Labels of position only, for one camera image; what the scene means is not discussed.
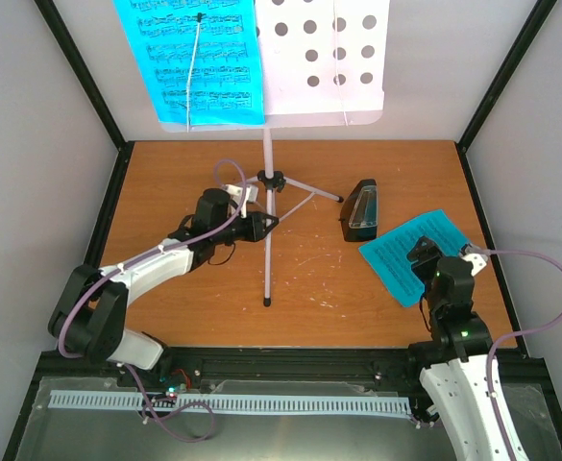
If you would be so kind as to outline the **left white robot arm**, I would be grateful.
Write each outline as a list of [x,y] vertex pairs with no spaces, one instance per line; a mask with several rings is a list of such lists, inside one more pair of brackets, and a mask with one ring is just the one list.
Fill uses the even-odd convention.
[[165,347],[152,336],[126,329],[128,307],[166,281],[187,275],[208,263],[219,245],[258,242],[279,218],[246,208],[248,194],[209,188],[195,211],[156,247],[124,262],[102,268],[88,264],[71,273],[48,323],[60,353],[129,364],[152,386],[166,384],[173,363]]

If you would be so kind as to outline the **white tripod music stand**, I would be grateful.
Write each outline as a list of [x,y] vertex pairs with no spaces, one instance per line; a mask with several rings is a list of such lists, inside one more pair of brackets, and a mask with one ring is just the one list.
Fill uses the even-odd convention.
[[272,130],[352,127],[383,112],[387,1],[255,1],[266,210],[276,210]]

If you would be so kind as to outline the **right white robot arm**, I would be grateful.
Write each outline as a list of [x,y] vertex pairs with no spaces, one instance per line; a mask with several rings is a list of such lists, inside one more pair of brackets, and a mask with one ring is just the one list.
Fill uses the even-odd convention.
[[473,310],[481,255],[446,256],[426,236],[408,252],[424,285],[420,307],[430,340],[415,343],[419,382],[428,394],[459,460],[526,460],[527,452],[508,409],[493,340]]

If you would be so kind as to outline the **black metronome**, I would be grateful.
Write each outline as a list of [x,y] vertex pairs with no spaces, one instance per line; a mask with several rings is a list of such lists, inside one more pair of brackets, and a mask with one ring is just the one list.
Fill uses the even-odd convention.
[[378,185],[374,179],[361,180],[344,200],[339,222],[346,242],[374,240],[378,234]]

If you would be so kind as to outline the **clear plastic metronome cover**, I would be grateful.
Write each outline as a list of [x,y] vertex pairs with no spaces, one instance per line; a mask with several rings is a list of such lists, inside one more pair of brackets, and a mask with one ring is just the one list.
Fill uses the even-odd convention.
[[351,229],[375,227],[378,223],[378,192],[375,186],[363,187],[349,219]]

